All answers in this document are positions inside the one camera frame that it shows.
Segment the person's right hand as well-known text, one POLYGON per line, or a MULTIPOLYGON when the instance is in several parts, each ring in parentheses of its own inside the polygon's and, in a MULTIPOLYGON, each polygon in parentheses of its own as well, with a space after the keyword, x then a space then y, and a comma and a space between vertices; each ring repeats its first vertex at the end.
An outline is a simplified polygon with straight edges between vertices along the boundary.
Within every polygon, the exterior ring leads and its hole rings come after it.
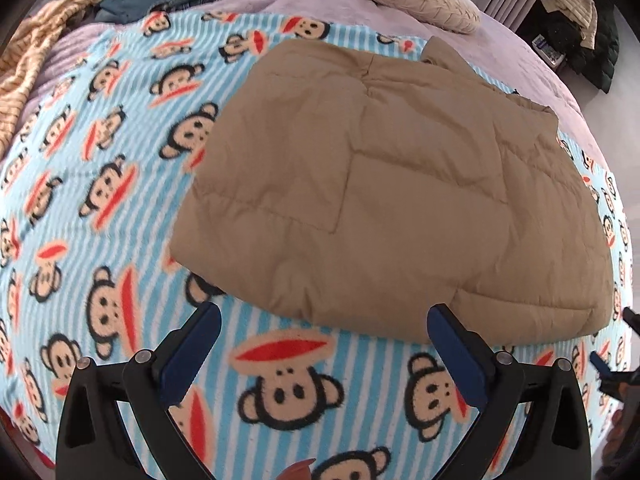
POLYGON ((631 413, 631 408, 624 404, 614 413, 596 478, 639 478, 639 410, 631 413))

